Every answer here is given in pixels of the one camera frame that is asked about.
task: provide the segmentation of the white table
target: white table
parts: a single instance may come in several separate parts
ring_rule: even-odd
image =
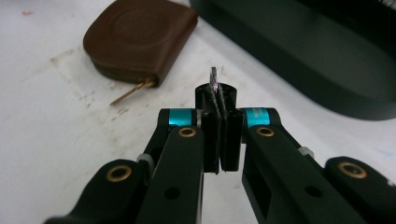
[[[161,108],[194,107],[211,66],[238,89],[237,107],[276,108],[320,165],[348,156],[396,181],[396,119],[352,119],[313,103],[201,19],[159,89],[109,106],[132,85],[99,75],[82,38],[111,2],[0,2],[0,223],[67,214],[102,165],[144,150]],[[203,223],[255,222],[241,172],[205,175]]]

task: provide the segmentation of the brown wallet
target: brown wallet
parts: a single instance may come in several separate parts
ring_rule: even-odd
[[[165,0],[118,0],[83,46],[104,76],[159,87],[197,24],[193,9]]]

